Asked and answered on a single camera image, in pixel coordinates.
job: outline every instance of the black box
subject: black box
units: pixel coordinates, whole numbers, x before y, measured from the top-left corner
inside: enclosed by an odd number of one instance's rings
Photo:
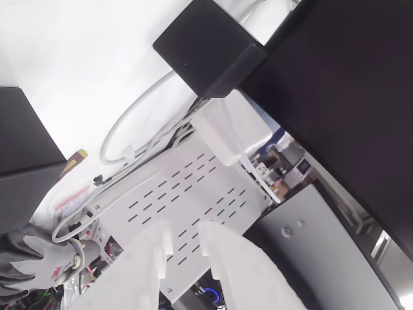
[[[0,87],[0,234],[29,221],[65,166],[23,91]]]
[[[202,98],[224,98],[267,56],[213,0],[194,0],[161,34],[154,49]]]

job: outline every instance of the gray glove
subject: gray glove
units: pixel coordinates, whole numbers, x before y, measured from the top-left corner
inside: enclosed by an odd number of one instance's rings
[[[0,237],[0,305],[62,284],[100,254],[93,241],[53,243],[32,224]]]

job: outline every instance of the metal frame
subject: metal frame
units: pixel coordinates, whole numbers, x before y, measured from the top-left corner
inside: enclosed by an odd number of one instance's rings
[[[243,234],[270,204],[240,164],[223,166],[196,133],[115,184],[96,204],[104,207],[119,198],[100,220],[122,248],[158,219],[172,225],[174,255],[161,281],[171,303],[210,267],[201,255],[197,224],[213,220]]]

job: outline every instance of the metal plate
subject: metal plate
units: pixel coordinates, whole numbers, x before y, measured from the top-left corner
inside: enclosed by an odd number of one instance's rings
[[[313,185],[257,223],[322,309],[398,310],[387,288]]]
[[[201,255],[197,224],[213,220],[243,234],[270,203],[239,164],[223,166],[196,133],[114,185],[97,204],[103,208],[128,191],[100,217],[101,223],[125,249],[147,225],[170,220],[174,255],[168,259],[161,291],[172,303],[210,267]]]

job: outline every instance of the blue light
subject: blue light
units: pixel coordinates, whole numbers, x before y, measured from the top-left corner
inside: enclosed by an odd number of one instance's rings
[[[204,289],[204,292],[213,292],[215,294],[215,303],[219,302],[219,294],[215,289],[210,289],[207,287],[206,289]]]

